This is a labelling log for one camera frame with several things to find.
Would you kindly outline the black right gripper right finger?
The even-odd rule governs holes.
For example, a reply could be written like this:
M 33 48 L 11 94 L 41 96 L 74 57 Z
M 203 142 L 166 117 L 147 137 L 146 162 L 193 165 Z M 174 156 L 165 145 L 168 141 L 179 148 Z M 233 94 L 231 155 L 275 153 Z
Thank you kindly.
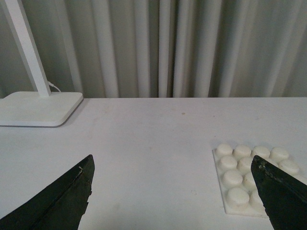
M 307 185 L 256 155 L 251 172 L 275 230 L 307 228 Z

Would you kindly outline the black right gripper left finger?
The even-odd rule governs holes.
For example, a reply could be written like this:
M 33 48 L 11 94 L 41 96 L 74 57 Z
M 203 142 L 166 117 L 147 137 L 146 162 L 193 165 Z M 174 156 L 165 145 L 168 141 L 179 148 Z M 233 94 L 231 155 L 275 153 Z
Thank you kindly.
M 88 155 L 29 201 L 1 218 L 2 230 L 76 230 L 92 194 L 94 159 Z

